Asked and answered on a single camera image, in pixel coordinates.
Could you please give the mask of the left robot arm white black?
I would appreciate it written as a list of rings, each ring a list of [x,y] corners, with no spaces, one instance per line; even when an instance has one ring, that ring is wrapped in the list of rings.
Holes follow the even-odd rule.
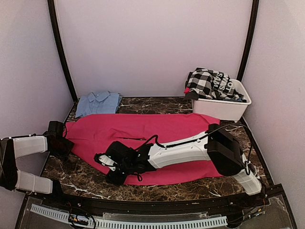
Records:
[[[29,135],[1,139],[0,186],[10,191],[21,190],[49,195],[48,199],[55,207],[63,208],[67,204],[67,197],[60,192],[60,182],[19,170],[16,159],[49,152],[65,160],[73,147],[72,141],[55,135]]]

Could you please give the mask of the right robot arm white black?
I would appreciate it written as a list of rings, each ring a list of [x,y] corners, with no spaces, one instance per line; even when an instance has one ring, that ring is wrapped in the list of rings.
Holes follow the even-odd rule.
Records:
[[[245,190],[243,203],[253,207],[262,198],[262,182],[239,142],[225,127],[211,124],[208,130],[195,136],[170,142],[151,143],[147,140],[136,149],[114,141],[96,161],[110,169],[107,179],[122,185],[128,175],[142,181],[142,174],[187,162],[211,161],[217,172],[233,177]]]

